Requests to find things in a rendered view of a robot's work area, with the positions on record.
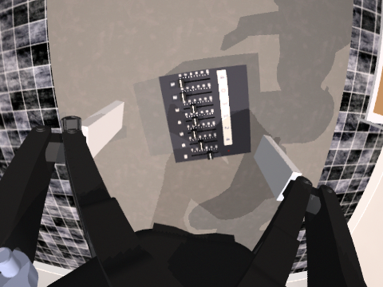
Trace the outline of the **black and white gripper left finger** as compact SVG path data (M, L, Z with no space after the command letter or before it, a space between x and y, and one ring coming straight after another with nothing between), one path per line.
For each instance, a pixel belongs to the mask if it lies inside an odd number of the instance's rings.
M55 162L65 163L89 252L109 287L172 287L93 160L122 128L123 111L116 100L82 122L63 117L61 133L46 125L30 130L0 180L0 287L38 287L33 263Z

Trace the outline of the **black lighting desk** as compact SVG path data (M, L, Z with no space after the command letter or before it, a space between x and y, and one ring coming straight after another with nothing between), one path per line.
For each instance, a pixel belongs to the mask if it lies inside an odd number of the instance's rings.
M159 81L176 163L251 152L247 65Z

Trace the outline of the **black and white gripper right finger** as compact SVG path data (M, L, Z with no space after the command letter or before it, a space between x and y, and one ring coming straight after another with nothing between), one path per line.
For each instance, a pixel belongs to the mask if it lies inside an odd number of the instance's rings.
M276 200L282 202L234 287L285 287L304 218L307 287L367 287L335 191L323 184L312 187L270 136L263 135L254 158Z

